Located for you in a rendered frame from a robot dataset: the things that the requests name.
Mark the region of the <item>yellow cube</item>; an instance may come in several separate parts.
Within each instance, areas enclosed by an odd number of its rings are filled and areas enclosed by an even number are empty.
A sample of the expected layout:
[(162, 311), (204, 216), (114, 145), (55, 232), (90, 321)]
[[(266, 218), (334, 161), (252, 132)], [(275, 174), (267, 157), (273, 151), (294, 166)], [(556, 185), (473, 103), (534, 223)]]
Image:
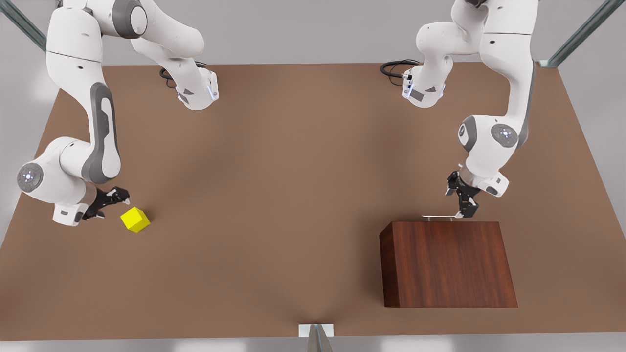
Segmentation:
[(134, 233), (139, 233), (141, 230), (145, 229), (145, 227), (150, 225), (150, 221), (145, 212), (137, 207), (127, 210), (127, 212), (122, 214), (120, 218), (125, 227)]

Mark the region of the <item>dark wooden drawer cabinet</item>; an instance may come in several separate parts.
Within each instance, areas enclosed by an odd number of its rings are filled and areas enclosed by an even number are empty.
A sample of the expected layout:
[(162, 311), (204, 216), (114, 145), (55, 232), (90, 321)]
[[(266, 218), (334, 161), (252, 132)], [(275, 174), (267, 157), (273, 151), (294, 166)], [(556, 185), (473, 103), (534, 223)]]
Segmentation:
[(497, 222), (390, 222), (379, 239), (387, 307), (518, 307)]

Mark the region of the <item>silver frame post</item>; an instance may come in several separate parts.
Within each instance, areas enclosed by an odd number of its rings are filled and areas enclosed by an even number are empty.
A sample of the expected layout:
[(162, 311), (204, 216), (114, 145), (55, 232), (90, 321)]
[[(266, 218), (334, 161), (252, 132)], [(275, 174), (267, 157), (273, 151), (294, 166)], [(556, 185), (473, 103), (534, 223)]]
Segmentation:
[(559, 67), (575, 49), (597, 30), (626, 0), (604, 0), (589, 18), (547, 60), (539, 60), (540, 67)]
[(307, 352), (333, 352), (328, 338), (334, 336), (333, 324), (299, 325), (299, 338), (307, 338)]
[(0, 0), (0, 13), (3, 13), (44, 53), (46, 52), (45, 34), (11, 0)]

